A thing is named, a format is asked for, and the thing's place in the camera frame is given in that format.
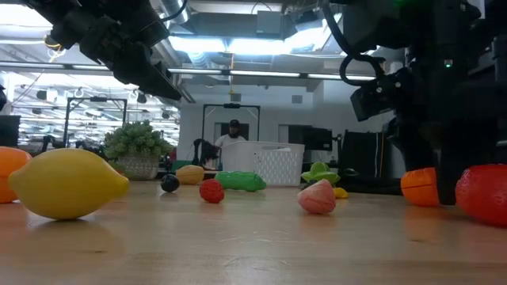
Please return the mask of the red toy tomato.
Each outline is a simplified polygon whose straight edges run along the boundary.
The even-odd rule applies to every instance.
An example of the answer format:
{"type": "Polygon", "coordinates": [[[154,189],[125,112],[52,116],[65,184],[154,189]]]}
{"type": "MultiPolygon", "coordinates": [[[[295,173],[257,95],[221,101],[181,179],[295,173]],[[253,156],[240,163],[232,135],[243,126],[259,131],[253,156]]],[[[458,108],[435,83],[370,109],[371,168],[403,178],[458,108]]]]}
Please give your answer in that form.
{"type": "Polygon", "coordinates": [[[479,222],[507,227],[507,165],[474,165],[456,184],[456,204],[479,222]]]}

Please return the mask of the tan toy potato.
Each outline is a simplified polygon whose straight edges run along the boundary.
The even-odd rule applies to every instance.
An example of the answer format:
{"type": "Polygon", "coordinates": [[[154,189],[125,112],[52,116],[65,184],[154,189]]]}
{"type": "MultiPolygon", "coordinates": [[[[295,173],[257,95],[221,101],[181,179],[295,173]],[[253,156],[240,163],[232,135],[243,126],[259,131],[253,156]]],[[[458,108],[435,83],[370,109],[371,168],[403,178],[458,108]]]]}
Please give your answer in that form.
{"type": "Polygon", "coordinates": [[[204,169],[197,165],[185,165],[176,171],[180,184],[199,184],[204,179],[204,169]]]}

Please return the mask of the pink toy fruit half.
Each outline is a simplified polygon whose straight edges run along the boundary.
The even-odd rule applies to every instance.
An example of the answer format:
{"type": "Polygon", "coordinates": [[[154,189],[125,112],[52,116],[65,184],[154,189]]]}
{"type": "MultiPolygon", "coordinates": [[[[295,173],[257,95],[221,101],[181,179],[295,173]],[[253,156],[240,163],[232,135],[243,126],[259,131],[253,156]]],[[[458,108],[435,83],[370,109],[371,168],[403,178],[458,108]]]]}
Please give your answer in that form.
{"type": "Polygon", "coordinates": [[[297,202],[311,214],[329,214],[336,207],[334,190],[328,180],[320,180],[297,195],[297,202]]]}

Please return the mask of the light green toy vegetable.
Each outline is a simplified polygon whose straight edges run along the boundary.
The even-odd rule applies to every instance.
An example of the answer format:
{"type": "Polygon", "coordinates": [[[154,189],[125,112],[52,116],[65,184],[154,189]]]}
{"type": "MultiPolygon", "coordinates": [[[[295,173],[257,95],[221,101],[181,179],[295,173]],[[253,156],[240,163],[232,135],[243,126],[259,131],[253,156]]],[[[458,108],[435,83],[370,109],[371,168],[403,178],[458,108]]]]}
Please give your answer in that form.
{"type": "Polygon", "coordinates": [[[336,184],[341,177],[330,170],[330,167],[323,162],[315,162],[311,165],[310,170],[301,174],[301,177],[307,183],[316,183],[326,180],[331,184],[336,184]]]}

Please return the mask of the green toy cucumber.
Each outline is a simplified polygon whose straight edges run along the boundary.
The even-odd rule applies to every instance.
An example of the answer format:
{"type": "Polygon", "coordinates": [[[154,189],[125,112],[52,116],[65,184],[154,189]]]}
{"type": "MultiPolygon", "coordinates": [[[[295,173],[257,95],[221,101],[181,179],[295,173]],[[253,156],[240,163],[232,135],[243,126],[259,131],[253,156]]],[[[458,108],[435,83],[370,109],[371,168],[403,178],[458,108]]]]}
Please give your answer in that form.
{"type": "Polygon", "coordinates": [[[242,190],[256,192],[266,188],[264,180],[252,172],[219,172],[215,179],[225,188],[231,190],[242,190]]]}

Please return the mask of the dark toy plum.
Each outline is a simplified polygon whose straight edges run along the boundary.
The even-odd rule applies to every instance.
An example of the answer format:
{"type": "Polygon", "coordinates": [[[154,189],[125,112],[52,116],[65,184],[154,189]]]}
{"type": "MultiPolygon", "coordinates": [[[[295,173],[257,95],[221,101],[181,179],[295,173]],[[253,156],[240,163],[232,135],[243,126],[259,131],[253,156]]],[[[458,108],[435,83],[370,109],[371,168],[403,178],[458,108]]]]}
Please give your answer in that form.
{"type": "Polygon", "coordinates": [[[180,182],[175,175],[166,174],[162,177],[160,186],[164,192],[175,192],[179,188],[180,182]]]}

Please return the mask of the black upright panel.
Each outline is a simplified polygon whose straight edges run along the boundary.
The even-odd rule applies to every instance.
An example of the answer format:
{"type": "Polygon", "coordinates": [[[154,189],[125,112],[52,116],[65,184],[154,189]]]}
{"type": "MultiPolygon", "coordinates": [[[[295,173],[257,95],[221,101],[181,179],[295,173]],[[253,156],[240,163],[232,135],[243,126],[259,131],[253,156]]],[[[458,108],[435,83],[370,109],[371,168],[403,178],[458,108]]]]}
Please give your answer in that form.
{"type": "Polygon", "coordinates": [[[352,169],[362,177],[388,178],[391,175],[391,151],[382,132],[346,131],[341,155],[341,167],[352,169]]]}

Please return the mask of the dark screen on stand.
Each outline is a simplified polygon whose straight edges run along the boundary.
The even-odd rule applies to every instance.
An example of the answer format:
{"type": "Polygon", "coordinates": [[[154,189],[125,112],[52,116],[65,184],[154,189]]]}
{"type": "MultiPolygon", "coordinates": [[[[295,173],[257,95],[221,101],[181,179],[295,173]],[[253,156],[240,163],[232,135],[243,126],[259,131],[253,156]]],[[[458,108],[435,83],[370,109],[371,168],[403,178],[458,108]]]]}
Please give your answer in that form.
{"type": "Polygon", "coordinates": [[[302,144],[306,150],[331,151],[333,134],[325,128],[291,125],[288,127],[288,142],[302,144]]]}

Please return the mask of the yellow toy lemon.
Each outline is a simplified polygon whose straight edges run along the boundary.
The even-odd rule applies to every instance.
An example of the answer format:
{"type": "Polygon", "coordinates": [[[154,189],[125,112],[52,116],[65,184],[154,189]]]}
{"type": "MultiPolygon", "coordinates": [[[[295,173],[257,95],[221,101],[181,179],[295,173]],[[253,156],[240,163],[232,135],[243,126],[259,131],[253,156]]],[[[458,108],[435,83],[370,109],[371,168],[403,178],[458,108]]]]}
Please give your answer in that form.
{"type": "Polygon", "coordinates": [[[8,185],[32,213],[67,220],[124,196],[129,179],[88,150],[66,148],[34,157],[9,175],[8,185]]]}

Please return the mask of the black computer monitor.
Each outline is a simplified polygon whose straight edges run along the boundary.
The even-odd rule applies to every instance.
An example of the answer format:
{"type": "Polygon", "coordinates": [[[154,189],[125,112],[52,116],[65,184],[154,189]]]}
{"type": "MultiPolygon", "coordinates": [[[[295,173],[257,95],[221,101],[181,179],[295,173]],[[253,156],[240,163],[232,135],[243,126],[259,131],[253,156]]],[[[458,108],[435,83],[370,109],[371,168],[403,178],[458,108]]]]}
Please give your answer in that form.
{"type": "Polygon", "coordinates": [[[18,146],[20,121],[20,116],[0,115],[0,146],[18,146]]]}

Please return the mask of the large toy orange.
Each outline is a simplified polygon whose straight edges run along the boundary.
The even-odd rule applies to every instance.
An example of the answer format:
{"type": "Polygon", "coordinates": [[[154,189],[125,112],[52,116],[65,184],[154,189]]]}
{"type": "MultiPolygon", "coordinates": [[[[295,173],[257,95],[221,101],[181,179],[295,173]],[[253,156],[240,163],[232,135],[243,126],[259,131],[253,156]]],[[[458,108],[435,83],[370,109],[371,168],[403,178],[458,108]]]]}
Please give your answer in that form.
{"type": "Polygon", "coordinates": [[[31,159],[32,156],[24,150],[0,146],[0,203],[12,203],[17,199],[8,186],[8,177],[31,159]]]}

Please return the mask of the red toy raspberry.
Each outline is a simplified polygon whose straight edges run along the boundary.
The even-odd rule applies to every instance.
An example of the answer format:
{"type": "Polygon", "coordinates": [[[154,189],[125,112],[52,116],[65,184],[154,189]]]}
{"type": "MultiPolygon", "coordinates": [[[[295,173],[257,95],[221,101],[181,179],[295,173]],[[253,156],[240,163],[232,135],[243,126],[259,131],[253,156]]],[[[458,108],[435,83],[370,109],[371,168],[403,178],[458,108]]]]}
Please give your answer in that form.
{"type": "Polygon", "coordinates": [[[225,196],[222,184],[216,179],[204,180],[199,187],[199,193],[208,203],[220,203],[225,196]]]}

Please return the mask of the black gantry frame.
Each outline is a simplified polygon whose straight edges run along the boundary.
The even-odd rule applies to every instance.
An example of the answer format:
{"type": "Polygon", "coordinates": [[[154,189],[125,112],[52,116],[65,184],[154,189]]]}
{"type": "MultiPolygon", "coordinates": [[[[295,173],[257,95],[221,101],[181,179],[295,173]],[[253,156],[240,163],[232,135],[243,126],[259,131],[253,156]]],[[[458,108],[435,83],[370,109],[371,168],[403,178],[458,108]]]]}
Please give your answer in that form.
{"type": "Polygon", "coordinates": [[[127,110],[128,110],[128,100],[121,98],[111,98],[111,97],[100,97],[100,96],[92,96],[92,97],[68,97],[67,98],[67,106],[66,106],[66,114],[64,118],[64,131],[63,131],[63,142],[65,147],[69,146],[69,136],[68,136],[68,127],[71,122],[71,113],[79,108],[80,104],[84,101],[90,101],[95,103],[108,103],[108,102],[121,102],[123,107],[120,108],[122,113],[121,118],[121,127],[123,127],[127,123],[127,110]]]}

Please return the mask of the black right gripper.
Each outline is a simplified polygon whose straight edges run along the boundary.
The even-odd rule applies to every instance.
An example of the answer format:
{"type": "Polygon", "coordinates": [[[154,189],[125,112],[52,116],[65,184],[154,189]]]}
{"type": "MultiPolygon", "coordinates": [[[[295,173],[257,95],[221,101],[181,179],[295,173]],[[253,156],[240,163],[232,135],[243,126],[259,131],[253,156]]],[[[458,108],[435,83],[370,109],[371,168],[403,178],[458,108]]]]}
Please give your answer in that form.
{"type": "Polygon", "coordinates": [[[396,97],[390,142],[401,152],[406,171],[432,168],[433,149],[418,128],[452,121],[441,136],[436,178],[440,204],[455,205],[463,172],[494,159],[497,119],[507,120],[507,55],[469,54],[467,75],[461,79],[458,65],[449,60],[426,68],[407,51],[406,62],[398,71],[402,94],[396,97]]]}

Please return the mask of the small toy orange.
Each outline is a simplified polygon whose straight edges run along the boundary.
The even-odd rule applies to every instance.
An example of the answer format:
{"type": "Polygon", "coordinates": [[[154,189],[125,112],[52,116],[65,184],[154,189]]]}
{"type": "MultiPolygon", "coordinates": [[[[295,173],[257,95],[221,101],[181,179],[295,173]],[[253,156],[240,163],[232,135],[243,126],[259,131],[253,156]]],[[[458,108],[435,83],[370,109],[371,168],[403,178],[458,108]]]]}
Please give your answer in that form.
{"type": "Polygon", "coordinates": [[[401,190],[405,199],[413,205],[419,207],[438,207],[440,205],[434,168],[406,172],[401,179],[401,190]]]}

